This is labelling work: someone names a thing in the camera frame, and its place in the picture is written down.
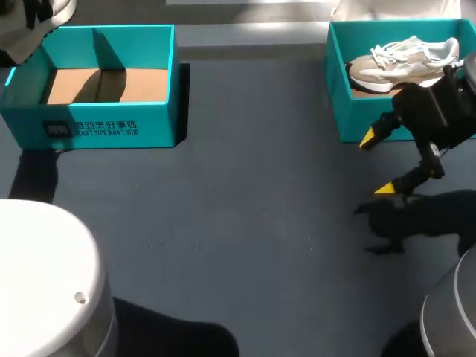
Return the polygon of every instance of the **open box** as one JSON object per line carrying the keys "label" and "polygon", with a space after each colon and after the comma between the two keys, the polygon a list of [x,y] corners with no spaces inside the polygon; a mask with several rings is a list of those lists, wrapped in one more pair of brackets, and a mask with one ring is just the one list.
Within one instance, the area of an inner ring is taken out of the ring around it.
{"label": "open box", "polygon": [[[343,142],[360,142],[383,112],[392,110],[389,95],[358,96],[350,88],[345,64],[370,54],[376,45],[417,36],[425,42],[444,42],[455,37],[460,58],[476,50],[476,30],[467,19],[420,19],[396,21],[332,22],[327,37],[326,82],[334,117]],[[388,140],[410,140],[401,127]]]}
{"label": "open box", "polygon": [[11,71],[0,114],[22,149],[173,147],[179,65],[172,25],[58,28]]}

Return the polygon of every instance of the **white cylinder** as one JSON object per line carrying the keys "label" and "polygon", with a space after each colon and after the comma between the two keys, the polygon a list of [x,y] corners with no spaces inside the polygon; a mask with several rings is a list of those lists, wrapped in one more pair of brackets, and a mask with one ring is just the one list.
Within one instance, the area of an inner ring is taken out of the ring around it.
{"label": "white cylinder", "polygon": [[0,200],[0,356],[114,357],[116,343],[89,229],[53,205]]}

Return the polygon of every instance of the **silver cylinder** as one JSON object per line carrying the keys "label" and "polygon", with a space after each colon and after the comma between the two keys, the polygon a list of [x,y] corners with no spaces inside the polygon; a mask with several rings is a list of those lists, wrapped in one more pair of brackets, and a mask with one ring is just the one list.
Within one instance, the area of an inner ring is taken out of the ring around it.
{"label": "silver cylinder", "polygon": [[426,297],[420,331],[430,357],[476,356],[475,272],[472,248]]}

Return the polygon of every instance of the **white sneaker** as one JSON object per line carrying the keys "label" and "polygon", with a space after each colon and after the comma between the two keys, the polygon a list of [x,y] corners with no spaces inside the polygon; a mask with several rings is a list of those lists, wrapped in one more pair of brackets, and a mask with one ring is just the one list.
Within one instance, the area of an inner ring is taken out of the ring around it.
{"label": "white sneaker", "polygon": [[415,36],[384,47],[377,45],[370,50],[372,54],[350,63],[349,76],[357,86],[376,93],[388,93],[397,84],[408,82],[428,87],[443,76],[443,67],[458,60],[459,47],[454,38],[430,43]]}
{"label": "white sneaker", "polygon": [[74,15],[77,0],[0,0],[0,67],[21,65],[52,30]]}

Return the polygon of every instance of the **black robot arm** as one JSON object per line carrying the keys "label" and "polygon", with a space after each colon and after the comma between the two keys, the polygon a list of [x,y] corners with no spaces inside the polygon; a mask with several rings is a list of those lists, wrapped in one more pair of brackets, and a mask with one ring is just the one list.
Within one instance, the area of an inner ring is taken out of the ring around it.
{"label": "black robot arm", "polygon": [[441,179],[445,175],[441,150],[452,149],[476,134],[476,52],[443,72],[443,78],[428,88],[408,83],[393,97],[393,111],[383,113],[361,142],[362,149],[372,149],[404,126],[422,157],[419,166],[376,194],[408,195],[429,179]]}

